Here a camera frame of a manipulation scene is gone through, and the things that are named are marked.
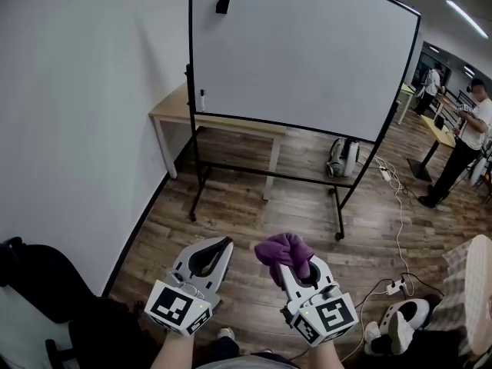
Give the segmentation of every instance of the forearm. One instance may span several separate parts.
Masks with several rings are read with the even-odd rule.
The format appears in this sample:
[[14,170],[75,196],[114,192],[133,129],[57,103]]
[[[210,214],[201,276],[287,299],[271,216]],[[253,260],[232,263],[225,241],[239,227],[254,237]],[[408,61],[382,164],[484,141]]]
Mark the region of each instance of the forearm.
[[483,123],[480,119],[474,118],[472,115],[467,115],[464,118],[464,120],[466,120],[467,123],[469,124],[469,126],[471,126],[472,129],[474,129],[475,131],[478,131],[478,132],[486,132],[487,131],[487,127],[484,127],[485,123]]
[[194,335],[185,337],[171,332],[151,369],[191,369]]
[[333,341],[327,341],[309,350],[309,369],[344,369]]

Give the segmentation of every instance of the whiteboard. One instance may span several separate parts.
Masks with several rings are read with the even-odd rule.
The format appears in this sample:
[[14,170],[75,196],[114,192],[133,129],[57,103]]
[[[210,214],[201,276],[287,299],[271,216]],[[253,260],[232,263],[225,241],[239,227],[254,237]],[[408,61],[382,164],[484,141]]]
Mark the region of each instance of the whiteboard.
[[230,0],[222,15],[217,1],[190,0],[197,113],[376,141],[418,13],[391,0]]

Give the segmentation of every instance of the wooden table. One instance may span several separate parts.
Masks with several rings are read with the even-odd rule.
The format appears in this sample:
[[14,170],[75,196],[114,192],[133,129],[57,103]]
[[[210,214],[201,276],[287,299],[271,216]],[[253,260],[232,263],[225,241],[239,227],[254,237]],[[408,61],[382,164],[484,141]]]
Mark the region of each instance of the wooden table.
[[397,121],[397,124],[399,124],[399,125],[401,125],[401,121],[403,120],[403,117],[407,113],[408,105],[410,105],[410,101],[412,101],[412,98],[414,97],[415,91],[413,91],[406,84],[403,83],[403,84],[401,84],[400,93],[404,93],[407,95],[407,102],[405,103],[403,111],[401,112],[401,116]]
[[457,105],[454,104],[448,97],[445,95],[442,95],[441,93],[437,93],[436,95],[436,100],[437,100],[437,111],[436,115],[434,116],[434,120],[436,120],[437,116],[440,115],[442,112],[444,106],[453,109],[454,111],[457,111]]
[[427,156],[425,156],[424,161],[419,162],[417,160],[414,160],[413,158],[407,158],[407,161],[415,178],[422,179],[423,181],[432,181],[432,178],[426,168],[427,163],[431,159],[439,144],[447,146],[449,148],[454,148],[456,146],[456,142],[454,141],[453,134],[447,129],[446,126],[444,126],[440,130],[434,125],[434,120],[429,119],[425,116],[421,116],[421,119],[432,132],[436,140],[434,141],[432,148],[430,148],[429,152],[427,153]]
[[[164,159],[166,168],[169,171],[171,178],[176,179],[178,173],[175,167],[175,161],[169,151],[166,137],[162,131],[161,122],[171,121],[174,123],[182,123],[190,125],[190,110],[188,107],[188,90],[186,83],[174,90],[168,97],[162,100],[149,113],[154,120],[155,130],[161,146],[161,153]],[[278,161],[278,153],[280,151],[281,139],[285,136],[287,128],[280,125],[270,125],[259,121],[248,121],[242,119],[219,118],[218,116],[195,115],[195,124],[198,127],[221,128],[229,131],[244,132],[247,134],[260,135],[261,137],[272,138],[273,145],[271,148],[270,164],[268,170],[275,172]],[[268,200],[270,196],[271,186],[274,178],[267,177],[267,182],[263,191],[263,199]]]

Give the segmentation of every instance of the ceiling light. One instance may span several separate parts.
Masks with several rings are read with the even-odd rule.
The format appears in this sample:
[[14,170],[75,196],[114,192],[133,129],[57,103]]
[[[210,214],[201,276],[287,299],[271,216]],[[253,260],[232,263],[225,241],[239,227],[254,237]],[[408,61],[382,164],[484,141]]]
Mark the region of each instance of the ceiling light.
[[482,37],[485,37],[485,38],[489,38],[489,36],[487,35],[487,33],[485,33],[479,25],[477,25],[477,23],[468,16],[468,14],[463,11],[460,7],[458,7],[456,5],[455,2],[453,2],[453,0],[446,0],[446,3],[449,4],[458,14],[460,14],[463,18],[465,18],[468,23],[470,23],[470,25],[472,25],[474,27],[475,30],[477,30],[477,32],[480,33],[480,35]]

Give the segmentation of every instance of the power strip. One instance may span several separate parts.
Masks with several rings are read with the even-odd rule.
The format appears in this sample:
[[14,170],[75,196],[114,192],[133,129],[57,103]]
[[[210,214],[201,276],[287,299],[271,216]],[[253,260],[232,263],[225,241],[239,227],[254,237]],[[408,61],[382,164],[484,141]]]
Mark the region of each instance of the power strip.
[[398,279],[397,281],[394,282],[394,286],[393,283],[386,286],[386,294],[387,295],[396,294],[397,292],[400,292],[406,287],[407,287],[406,283]]
[[390,174],[388,173],[387,169],[383,167],[379,167],[379,171],[381,172],[381,175],[383,176],[384,181],[390,181],[391,177]]

